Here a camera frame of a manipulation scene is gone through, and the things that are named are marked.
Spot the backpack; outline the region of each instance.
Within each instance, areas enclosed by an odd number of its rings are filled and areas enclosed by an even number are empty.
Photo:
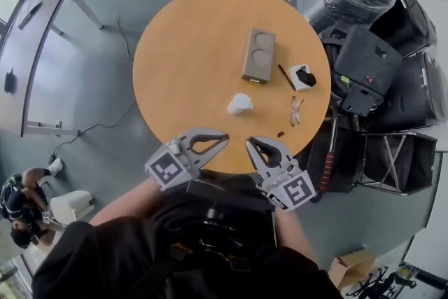
[[[23,188],[22,185],[22,175],[21,174],[13,174],[10,176],[5,184],[1,187],[0,193],[0,213],[3,218],[9,219],[8,210],[6,209],[6,203],[8,202],[8,198],[12,192],[15,190],[21,190]]]

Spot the white shoe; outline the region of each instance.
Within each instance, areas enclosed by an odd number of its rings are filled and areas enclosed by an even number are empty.
[[[53,163],[48,166],[48,171],[50,171],[51,175],[54,177],[56,174],[64,167],[64,163],[60,158],[56,158]]]

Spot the cardboard box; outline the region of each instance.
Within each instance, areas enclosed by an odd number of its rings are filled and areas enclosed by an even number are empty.
[[[333,284],[341,290],[365,279],[375,259],[376,256],[367,249],[336,257],[331,263],[328,275]]]

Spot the gray desk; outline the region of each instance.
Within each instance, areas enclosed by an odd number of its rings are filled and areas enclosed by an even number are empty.
[[[64,0],[42,1],[42,6],[37,13],[20,30],[17,25],[29,11],[28,1],[24,2],[4,41],[0,53],[0,127],[21,137],[23,134],[77,136],[78,130],[55,128],[55,126],[28,120],[34,74],[48,32],[52,29],[56,34],[62,34],[53,25],[53,20]],[[99,29],[103,27],[84,0],[73,1]],[[11,69],[13,69],[17,85],[13,94],[7,94],[3,89],[5,75]]]

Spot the person's knee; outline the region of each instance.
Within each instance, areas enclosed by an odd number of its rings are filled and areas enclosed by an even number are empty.
[[[29,168],[22,175],[23,186],[35,189],[38,185],[38,181],[44,176],[43,169],[37,167]]]

